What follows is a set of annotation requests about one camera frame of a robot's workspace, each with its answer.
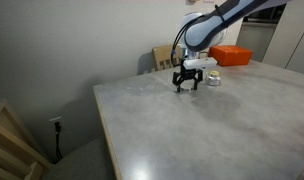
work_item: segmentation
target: wooden chair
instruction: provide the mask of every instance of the wooden chair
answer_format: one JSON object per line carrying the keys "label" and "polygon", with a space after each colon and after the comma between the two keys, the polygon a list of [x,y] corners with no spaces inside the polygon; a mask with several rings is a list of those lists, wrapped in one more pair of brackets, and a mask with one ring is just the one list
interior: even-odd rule
{"label": "wooden chair", "polygon": [[[171,58],[172,45],[159,46],[152,49],[154,61],[155,61],[155,70],[163,70],[172,67],[170,62]],[[175,49],[176,54],[174,54],[173,59],[175,64],[180,63],[180,47],[177,46]]]}
{"label": "wooden chair", "polygon": [[20,123],[6,100],[0,100],[0,179],[37,180],[52,164]]}

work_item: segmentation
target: gray marble tabletop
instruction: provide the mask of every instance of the gray marble tabletop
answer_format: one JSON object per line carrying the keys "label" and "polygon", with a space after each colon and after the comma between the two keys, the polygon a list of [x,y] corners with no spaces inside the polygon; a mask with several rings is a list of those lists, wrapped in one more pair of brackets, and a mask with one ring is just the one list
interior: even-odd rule
{"label": "gray marble tabletop", "polygon": [[176,93],[178,69],[94,86],[119,178],[297,178],[304,169],[304,75],[253,61],[212,69],[222,84],[202,82],[197,91]]}

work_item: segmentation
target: orange box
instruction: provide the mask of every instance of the orange box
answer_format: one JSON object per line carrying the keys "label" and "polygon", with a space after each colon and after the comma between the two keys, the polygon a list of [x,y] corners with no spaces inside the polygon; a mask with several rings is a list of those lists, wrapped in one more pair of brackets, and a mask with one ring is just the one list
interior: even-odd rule
{"label": "orange box", "polygon": [[249,64],[252,51],[233,45],[213,46],[210,48],[210,56],[220,66],[239,66]]}

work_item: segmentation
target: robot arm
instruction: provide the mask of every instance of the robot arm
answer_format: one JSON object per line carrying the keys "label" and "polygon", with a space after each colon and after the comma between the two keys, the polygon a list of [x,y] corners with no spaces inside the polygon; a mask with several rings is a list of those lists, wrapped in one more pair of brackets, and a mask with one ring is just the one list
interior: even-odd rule
{"label": "robot arm", "polygon": [[187,22],[183,45],[194,52],[217,45],[222,38],[214,38],[237,20],[251,12],[284,4],[290,0],[227,0],[207,15],[200,15]]}

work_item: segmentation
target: white wall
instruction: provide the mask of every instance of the white wall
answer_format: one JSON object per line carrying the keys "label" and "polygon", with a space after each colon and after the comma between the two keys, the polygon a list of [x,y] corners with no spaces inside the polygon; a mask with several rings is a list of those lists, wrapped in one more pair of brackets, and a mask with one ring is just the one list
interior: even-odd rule
{"label": "white wall", "polygon": [[[188,0],[0,0],[0,98],[54,158],[102,136],[92,86],[149,72],[151,49],[171,44],[181,17],[213,10]],[[235,44],[241,21],[224,44]]]}
{"label": "white wall", "polygon": [[262,62],[285,68],[304,34],[304,0],[290,1]]}

